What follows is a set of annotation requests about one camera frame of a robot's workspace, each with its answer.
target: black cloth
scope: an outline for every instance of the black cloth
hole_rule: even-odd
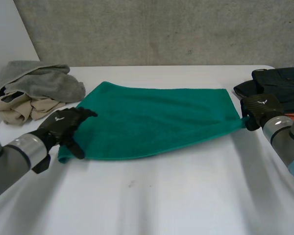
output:
[[[294,67],[255,70],[251,75],[253,80],[234,87],[238,96],[273,94],[278,98],[286,113],[294,112]]]

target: green towel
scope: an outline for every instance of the green towel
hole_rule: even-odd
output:
[[[86,159],[148,157],[243,127],[225,89],[142,89],[103,82],[78,107],[98,113],[74,135]],[[60,148],[60,162],[73,157]]]

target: robotic arm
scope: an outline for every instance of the robotic arm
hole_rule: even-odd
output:
[[[77,158],[83,159],[84,152],[73,135],[83,121],[96,116],[83,108],[56,111],[36,131],[24,134],[4,147],[0,145],[0,195],[29,170],[39,174],[48,169],[48,152],[57,144],[65,145]]]
[[[294,121],[284,115],[278,99],[272,94],[257,94],[241,100],[243,117],[249,131],[260,127],[275,152],[294,176]]]

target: tabletop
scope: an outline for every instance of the tabletop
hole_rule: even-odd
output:
[[[86,93],[102,81],[139,88],[233,87],[269,66],[76,67]],[[0,124],[4,145],[36,129]],[[294,178],[246,129],[154,157],[70,160],[32,171],[0,196],[0,235],[294,235]]]

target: white wall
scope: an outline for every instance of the white wall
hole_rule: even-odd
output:
[[[39,60],[13,0],[0,0],[0,71],[11,60]]]

